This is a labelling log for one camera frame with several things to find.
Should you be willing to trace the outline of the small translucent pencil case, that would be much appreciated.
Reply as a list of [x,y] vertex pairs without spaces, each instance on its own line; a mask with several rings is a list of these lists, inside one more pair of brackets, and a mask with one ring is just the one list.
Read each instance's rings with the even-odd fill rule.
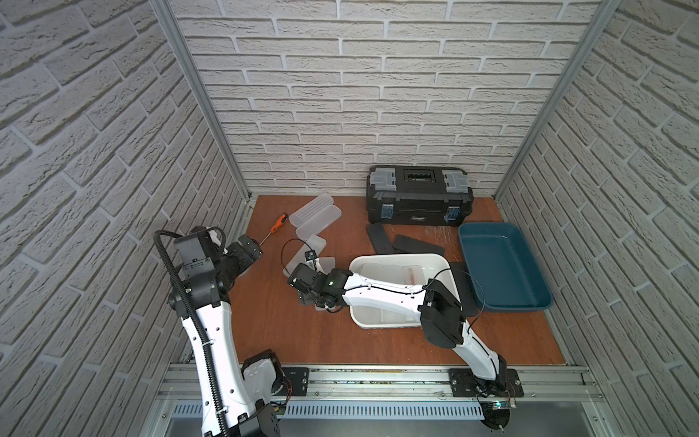
[[407,285],[424,285],[426,283],[426,278],[422,266],[403,266],[402,281]]

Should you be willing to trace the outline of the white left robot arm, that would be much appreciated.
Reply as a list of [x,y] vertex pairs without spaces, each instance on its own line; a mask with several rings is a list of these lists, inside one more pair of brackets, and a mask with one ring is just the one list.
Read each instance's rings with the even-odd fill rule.
[[196,227],[188,235],[158,231],[153,239],[172,285],[169,305],[194,353],[202,434],[279,435],[272,396],[286,382],[280,361],[267,350],[240,362],[231,325],[229,291],[261,257],[260,246],[246,235],[227,243],[218,227]]

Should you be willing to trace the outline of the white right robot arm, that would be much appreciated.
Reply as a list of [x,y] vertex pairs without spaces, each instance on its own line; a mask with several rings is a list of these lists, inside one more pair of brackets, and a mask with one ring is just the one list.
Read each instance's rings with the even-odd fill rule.
[[429,343],[454,351],[468,364],[481,393],[495,395],[507,390],[506,360],[478,337],[459,299],[437,278],[424,285],[405,285],[373,280],[347,269],[323,273],[300,264],[289,275],[288,284],[298,291],[303,304],[327,312],[368,307],[416,320]]

